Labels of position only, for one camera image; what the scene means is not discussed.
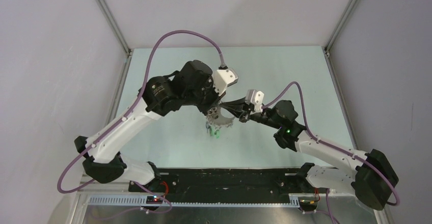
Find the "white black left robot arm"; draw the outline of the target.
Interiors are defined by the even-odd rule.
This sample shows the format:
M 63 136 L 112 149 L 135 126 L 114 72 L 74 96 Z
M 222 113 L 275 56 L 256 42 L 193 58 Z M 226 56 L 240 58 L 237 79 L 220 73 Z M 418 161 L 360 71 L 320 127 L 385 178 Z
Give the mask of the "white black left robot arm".
M 154 163 L 127 160 L 120 150 L 146 126 L 182 106 L 196 106 L 207 114 L 237 79 L 228 68 L 212 71 L 198 60 L 186 62 L 180 71 L 149 79 L 124 114 L 96 135 L 75 139 L 77 150 L 85 158 L 85 173 L 102 184 L 124 178 L 140 183 L 148 191 L 158 190 L 161 178 Z

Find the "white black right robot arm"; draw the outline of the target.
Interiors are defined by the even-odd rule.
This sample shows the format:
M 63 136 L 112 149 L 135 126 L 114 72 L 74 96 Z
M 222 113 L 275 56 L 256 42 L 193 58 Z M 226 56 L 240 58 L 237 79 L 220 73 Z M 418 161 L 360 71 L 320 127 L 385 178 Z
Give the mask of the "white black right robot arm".
M 392 204 L 389 199 L 399 178 L 383 152 L 346 148 L 312 134 L 296 121 L 298 113 L 290 100 L 281 100 L 260 113 L 253 112 L 252 104 L 244 99 L 223 102 L 220 106 L 241 122 L 254 121 L 276 128 L 274 139 L 279 147 L 313 156 L 332 166 L 330 170 L 311 166 L 297 176 L 295 183 L 300 191 L 309 192 L 315 187 L 338 189 L 378 211 Z

